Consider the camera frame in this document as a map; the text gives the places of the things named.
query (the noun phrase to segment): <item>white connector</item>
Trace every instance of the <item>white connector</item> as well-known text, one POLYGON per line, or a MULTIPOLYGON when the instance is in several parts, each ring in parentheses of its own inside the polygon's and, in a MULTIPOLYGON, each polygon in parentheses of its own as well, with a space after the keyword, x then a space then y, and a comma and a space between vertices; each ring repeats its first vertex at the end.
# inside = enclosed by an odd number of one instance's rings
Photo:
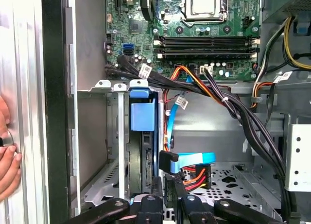
POLYGON ((208 71, 210 75, 213 76, 213 66, 207 66, 207 65, 202 65, 200 66, 200 74, 203 74, 203 72, 208 71))

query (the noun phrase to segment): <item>white drive bracket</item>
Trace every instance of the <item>white drive bracket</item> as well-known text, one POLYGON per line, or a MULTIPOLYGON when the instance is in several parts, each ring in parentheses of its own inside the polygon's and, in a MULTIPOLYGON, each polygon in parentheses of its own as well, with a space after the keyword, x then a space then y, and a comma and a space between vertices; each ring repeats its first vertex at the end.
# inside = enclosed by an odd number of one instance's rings
POLYGON ((311 124, 290 124, 286 160, 285 189, 311 191, 311 124))

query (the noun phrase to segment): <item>blue sata port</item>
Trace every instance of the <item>blue sata port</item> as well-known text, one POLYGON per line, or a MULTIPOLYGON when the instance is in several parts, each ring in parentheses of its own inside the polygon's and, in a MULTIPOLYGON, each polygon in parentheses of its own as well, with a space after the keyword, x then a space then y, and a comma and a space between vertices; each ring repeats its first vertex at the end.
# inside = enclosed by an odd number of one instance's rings
POLYGON ((122 48, 123 48, 123 50, 128 50, 128 49, 134 50, 135 45, 134 45, 134 43, 123 43, 122 48))

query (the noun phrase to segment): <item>orange cable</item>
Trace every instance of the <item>orange cable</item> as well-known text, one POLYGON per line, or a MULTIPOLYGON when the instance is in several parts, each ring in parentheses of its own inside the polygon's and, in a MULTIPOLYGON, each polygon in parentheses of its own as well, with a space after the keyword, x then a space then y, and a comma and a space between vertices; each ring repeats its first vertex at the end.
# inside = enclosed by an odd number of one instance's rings
POLYGON ((202 169, 202 170, 201 170, 201 173, 200 173, 196 178, 194 178, 194 179, 192 179, 192 180, 189 180, 189 181, 187 181, 187 182, 184 182, 184 185, 191 184, 191 183, 197 181, 198 179, 200 179, 201 176, 203 175, 204 171, 205 171, 205 169, 202 169))

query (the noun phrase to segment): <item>yellow cable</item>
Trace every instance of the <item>yellow cable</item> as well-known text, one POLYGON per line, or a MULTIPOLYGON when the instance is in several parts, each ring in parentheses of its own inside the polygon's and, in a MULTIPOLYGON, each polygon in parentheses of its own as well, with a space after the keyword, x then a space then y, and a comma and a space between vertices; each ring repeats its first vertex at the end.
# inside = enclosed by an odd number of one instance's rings
POLYGON ((291 27, 291 20, 292 18, 289 17, 286 24, 285 24, 285 28, 284 28, 284 47, 285 47, 285 52, 288 56, 288 58, 291 60, 291 62, 301 68, 304 69, 311 69, 311 65, 306 65, 306 64, 302 64, 296 60, 294 60, 294 58, 292 57, 290 48, 289 48, 289 31, 290 31, 290 27, 291 27))

